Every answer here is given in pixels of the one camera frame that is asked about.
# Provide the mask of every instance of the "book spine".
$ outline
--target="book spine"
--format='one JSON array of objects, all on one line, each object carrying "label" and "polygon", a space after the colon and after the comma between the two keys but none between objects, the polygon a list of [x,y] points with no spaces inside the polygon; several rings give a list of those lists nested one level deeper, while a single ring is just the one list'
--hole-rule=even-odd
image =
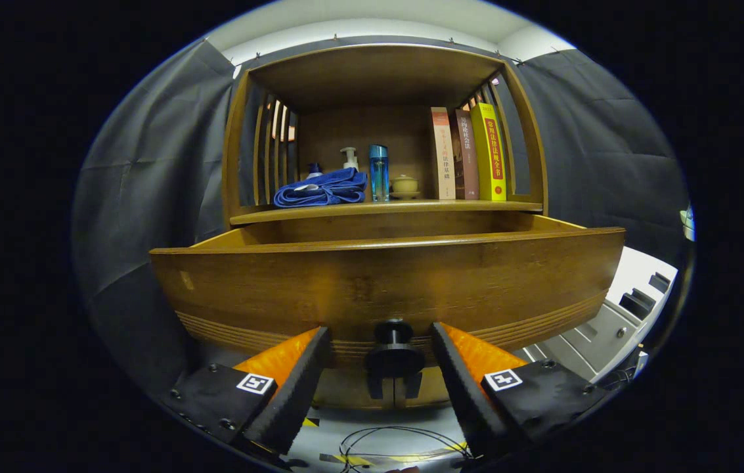
[{"label": "book spine", "polygon": [[450,112],[450,143],[453,144],[453,182],[456,187],[456,198],[465,198],[465,168],[462,162],[462,127],[459,126],[459,119],[456,117],[455,110]]},{"label": "book spine", "polygon": [[456,181],[453,168],[453,144],[450,142],[450,122],[447,108],[431,107],[434,154],[434,188],[437,198],[456,198]]},{"label": "book spine", "polygon": [[481,200],[506,200],[506,166],[494,107],[477,104],[471,109],[471,125],[479,168],[479,197]]},{"label": "book spine", "polygon": [[464,198],[477,200],[479,198],[479,167],[477,167],[477,152],[474,149],[474,129],[471,125],[471,114],[468,114],[465,110],[457,110],[456,125],[462,141]]}]

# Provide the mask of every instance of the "blue water bottle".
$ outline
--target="blue water bottle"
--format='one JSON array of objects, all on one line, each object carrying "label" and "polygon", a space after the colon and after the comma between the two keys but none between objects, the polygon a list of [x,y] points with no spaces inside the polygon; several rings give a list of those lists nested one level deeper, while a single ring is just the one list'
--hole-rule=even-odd
[{"label": "blue water bottle", "polygon": [[389,202],[389,150],[386,146],[369,146],[369,177],[372,201]]}]

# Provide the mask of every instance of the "floor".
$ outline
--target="floor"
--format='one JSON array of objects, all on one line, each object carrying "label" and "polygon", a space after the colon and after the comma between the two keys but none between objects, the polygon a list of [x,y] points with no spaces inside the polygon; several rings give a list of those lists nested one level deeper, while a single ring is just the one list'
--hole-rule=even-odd
[{"label": "floor", "polygon": [[[300,459],[311,465],[309,468],[294,468],[297,471],[339,473],[345,471],[345,457],[339,453],[339,444],[345,437],[365,428],[389,426],[422,428],[446,435],[452,440],[447,442],[448,445],[461,447],[465,444],[464,435],[456,422],[452,407],[390,411],[322,407],[311,408],[308,412],[308,421],[296,436],[290,454],[286,455],[285,460]],[[363,434],[368,436],[359,439]],[[416,432],[387,428],[351,436],[345,442],[343,451],[356,440],[349,460],[360,472],[384,473],[411,466],[419,467],[421,473],[448,473],[461,470],[454,464],[461,461],[462,456],[437,437],[431,438]]]}]

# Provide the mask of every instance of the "white pump dispenser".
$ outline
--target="white pump dispenser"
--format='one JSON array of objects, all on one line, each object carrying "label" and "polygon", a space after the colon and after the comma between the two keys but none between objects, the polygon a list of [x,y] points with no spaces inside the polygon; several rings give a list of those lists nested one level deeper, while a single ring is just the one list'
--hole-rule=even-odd
[{"label": "white pump dispenser", "polygon": [[354,155],[354,152],[356,152],[356,150],[357,148],[351,146],[347,146],[339,150],[339,152],[345,153],[345,164],[342,165],[343,169],[354,168],[357,171],[360,170],[360,168],[357,167],[357,156]]}]

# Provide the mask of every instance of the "blue towel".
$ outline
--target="blue towel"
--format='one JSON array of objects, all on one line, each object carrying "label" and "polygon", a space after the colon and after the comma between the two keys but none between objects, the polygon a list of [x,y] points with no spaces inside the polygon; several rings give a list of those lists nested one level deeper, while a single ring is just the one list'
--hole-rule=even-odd
[{"label": "blue towel", "polygon": [[[296,191],[302,186],[310,189]],[[365,190],[366,173],[347,168],[286,185],[275,192],[273,203],[276,207],[333,206],[343,202],[353,204],[365,200]]]}]

